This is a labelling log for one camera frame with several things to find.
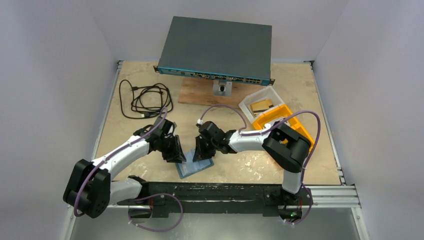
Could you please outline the blue card holder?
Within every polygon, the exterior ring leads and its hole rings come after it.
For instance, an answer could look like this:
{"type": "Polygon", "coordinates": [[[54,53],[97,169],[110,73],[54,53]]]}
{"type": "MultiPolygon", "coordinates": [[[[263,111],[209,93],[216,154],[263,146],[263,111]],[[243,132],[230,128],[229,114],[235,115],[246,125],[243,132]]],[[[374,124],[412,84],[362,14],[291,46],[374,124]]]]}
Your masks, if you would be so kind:
{"type": "Polygon", "coordinates": [[[198,172],[201,172],[207,168],[210,168],[214,165],[214,162],[211,158],[194,161],[195,150],[191,149],[190,151],[184,154],[186,161],[183,163],[175,163],[176,170],[180,179],[187,178],[198,172]]]}

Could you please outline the gold cards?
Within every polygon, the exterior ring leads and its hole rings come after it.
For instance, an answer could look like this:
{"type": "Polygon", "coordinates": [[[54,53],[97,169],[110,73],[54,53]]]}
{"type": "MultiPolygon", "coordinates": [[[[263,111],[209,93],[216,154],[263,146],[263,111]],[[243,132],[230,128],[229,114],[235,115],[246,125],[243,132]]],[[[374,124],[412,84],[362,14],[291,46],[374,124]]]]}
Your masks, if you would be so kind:
{"type": "Polygon", "coordinates": [[[254,116],[257,116],[268,109],[271,109],[274,107],[274,104],[270,99],[263,99],[257,102],[253,102],[249,105],[250,110],[254,116]]]}

